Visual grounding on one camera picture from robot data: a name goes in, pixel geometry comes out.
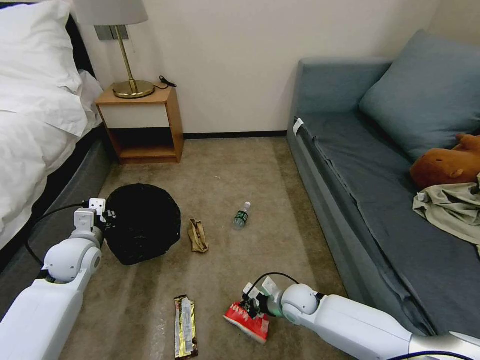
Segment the capybara plush toy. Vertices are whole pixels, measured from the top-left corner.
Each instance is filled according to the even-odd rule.
[[[480,136],[458,134],[452,150],[433,148],[410,168],[419,189],[433,185],[476,183],[480,173]]]

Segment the plastic water bottle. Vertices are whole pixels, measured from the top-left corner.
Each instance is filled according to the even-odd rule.
[[[245,223],[249,218],[250,206],[252,206],[252,204],[247,201],[245,205],[243,205],[243,209],[236,213],[236,216],[233,219],[233,227],[235,229],[240,230],[245,226]]]

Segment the sofa armrest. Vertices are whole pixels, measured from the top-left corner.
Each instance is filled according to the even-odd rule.
[[[300,60],[290,121],[302,114],[355,110],[391,63],[381,57]]]

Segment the beige carpet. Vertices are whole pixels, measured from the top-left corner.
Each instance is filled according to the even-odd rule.
[[[286,319],[274,318],[260,345],[222,318],[246,283],[271,271],[345,295],[285,138],[189,140],[180,164],[114,166],[101,196],[138,182],[172,195],[181,239],[167,254],[128,267],[103,246],[62,360],[174,360],[173,299],[182,294],[196,304],[200,360],[348,358]],[[245,201],[250,218],[236,231],[232,221]],[[204,224],[206,254],[191,252],[189,218]]]

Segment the sofa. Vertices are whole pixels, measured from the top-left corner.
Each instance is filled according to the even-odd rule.
[[[359,106],[391,64],[302,59],[287,132],[291,153],[350,299],[415,334],[478,338],[478,253],[413,212],[415,159]],[[297,118],[303,125],[295,133]]]

